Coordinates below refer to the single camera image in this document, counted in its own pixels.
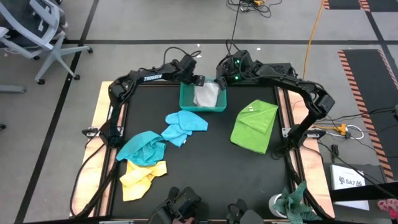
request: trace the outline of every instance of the floor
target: floor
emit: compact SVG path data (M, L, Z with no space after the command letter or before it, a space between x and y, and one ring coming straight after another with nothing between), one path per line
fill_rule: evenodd
M257 13L240 14L234 38L252 58L265 63L291 62L301 74L320 3L285 0L272 6L269 19ZM81 80L68 80L67 72L54 64L45 74L46 84L39 86L34 75L42 60L27 60L5 51L0 54L0 83L28 89L24 95L0 94L0 119L8 125L0 133L0 201L7 202L0 205L0 223L14 223L16 218L25 222L67 218L86 142L81 130L91 124L101 82L139 67L159 66L164 50L172 45L187 52L202 50L195 73L213 77L216 64L226 54L224 40L231 38L236 15L223 0L64 0L62 7L70 27L71 44L65 46L82 39L94 49L92 55L83 52L80 57L66 57ZM394 22L398 12L371 15L384 40L398 40ZM380 49L386 54L387 49L398 60L398 42L387 42L392 45L383 48L385 42L377 38L363 10L324 10L315 40L325 41L314 42L306 79L322 83L336 99L332 118L359 113L337 50ZM181 57L171 51L167 60ZM365 128L361 119L351 124ZM322 141L327 145L336 142L329 136ZM371 145L368 135L362 143ZM379 165L374 151L360 143L338 144L346 162ZM330 162L330 154L321 151L325 162ZM40 174L33 172L38 158L44 162ZM38 177L37 184L35 178L31 180L32 173ZM31 198L25 194L28 185ZM338 208L336 215L364 222Z

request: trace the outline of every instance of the yellow towel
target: yellow towel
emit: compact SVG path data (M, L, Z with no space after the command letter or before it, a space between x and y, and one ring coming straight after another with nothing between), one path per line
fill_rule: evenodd
M154 166L146 167L127 161L126 174L120 177L123 185L123 202L142 198L149 190L152 180L166 173L166 161L159 161Z

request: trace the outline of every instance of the green towel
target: green towel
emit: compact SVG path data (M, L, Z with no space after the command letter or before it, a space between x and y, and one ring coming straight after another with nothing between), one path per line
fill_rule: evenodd
M247 105L236 118L231 142L245 149L265 154L271 138L278 106L261 100Z

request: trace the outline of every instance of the white cloth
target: white cloth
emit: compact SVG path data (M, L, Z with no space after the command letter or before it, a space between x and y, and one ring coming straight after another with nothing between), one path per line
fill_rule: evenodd
M198 106L215 107L220 87L217 83L205 82L203 86L195 86L193 103Z

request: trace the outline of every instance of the wooden frame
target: wooden frame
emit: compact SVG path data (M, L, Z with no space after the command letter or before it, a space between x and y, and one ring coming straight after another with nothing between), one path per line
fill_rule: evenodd
M108 86L111 82L103 82L101 84L101 89L99 92L99 97L96 105L96 110L93 118L92 127L101 127L101 125L108 118L109 111L109 97L108 97ZM280 107L282 108L282 116L284 118L284 123L286 127L289 127L288 116L287 116L287 107L286 102L284 100L284 94L282 90L279 90L280 97ZM300 123L304 117L308 114L308 109L306 109L302 97L294 92L289 92L290 105L293 112L293 117L295 123ZM87 145L85 156L83 161L86 160L87 157L92 155L94 151L102 145L102 141L99 137L95 137L89 145ZM319 151L317 140L315 139L307 139L304 142L304 146ZM101 171L103 167L104 157L105 157L105 147L100 150L100 152L93 157L93 159L87 162L87 165L83 168L79 181L76 186L75 196L73 198L72 207L75 213L81 211L84 206L90 201L92 195L96 192L98 188L98 184L100 182ZM326 182L325 172L323 171L322 159L319 154L313 152L311 150L306 149L305 147L300 148L301 157L302 157L302 165L304 169L305 178L307 180L308 190L314 196L315 200L319 203L319 205L324 209L324 211L329 214L331 217L335 217L335 213L333 211L333 206L330 200L329 188ZM292 162L294 164L295 169L297 170L296 162L294 160L294 155L291 153ZM111 160L108 165L108 171L112 167L114 158L116 156L116 152L111 152ZM109 186L105 190L103 195L101 208L99 211L99 215L106 215L106 209L108 206L108 198L109 198Z

